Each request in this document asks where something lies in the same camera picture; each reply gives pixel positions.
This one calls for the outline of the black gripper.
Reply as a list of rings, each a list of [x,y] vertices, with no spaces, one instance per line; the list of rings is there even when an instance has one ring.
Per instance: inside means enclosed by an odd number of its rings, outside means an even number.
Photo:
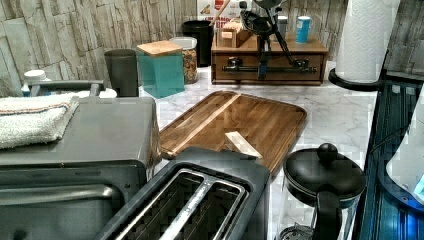
[[[248,9],[246,1],[240,1],[239,7],[241,22],[243,26],[252,33],[268,39],[274,35],[281,42],[283,37],[278,30],[278,12],[281,11],[280,4],[283,0],[252,0],[254,5]]]

